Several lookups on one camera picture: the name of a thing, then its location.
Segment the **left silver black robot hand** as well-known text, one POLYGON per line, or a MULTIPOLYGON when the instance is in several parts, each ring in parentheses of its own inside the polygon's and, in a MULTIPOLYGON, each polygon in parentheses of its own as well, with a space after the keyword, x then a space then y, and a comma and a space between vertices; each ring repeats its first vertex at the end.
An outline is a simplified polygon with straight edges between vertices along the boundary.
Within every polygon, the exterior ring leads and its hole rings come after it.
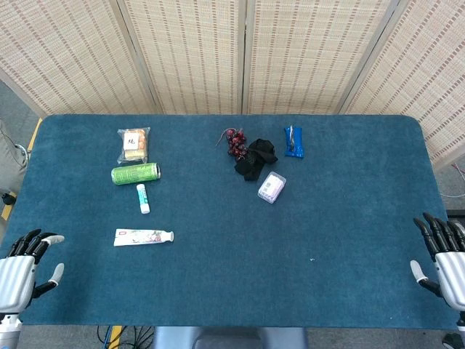
POLYGON ((1 314, 22 313, 32 300, 59 285, 65 265, 60 263, 48 281, 37 284, 36 274, 41 258, 51 245, 62 243, 64 236, 43 233, 40 229, 19 237, 6 256, 1 258, 1 314))

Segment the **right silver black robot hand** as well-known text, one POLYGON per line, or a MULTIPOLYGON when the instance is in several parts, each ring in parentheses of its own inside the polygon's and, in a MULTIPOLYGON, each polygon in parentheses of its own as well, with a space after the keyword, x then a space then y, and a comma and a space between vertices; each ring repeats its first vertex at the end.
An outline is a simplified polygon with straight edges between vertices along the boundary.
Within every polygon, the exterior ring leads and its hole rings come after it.
POLYGON ((423 219, 413 221, 420 230, 438 281, 431 281, 419 262, 410 261, 411 272, 424 289, 430 291, 454 310, 464 312, 464 226, 444 221, 425 212, 423 219))

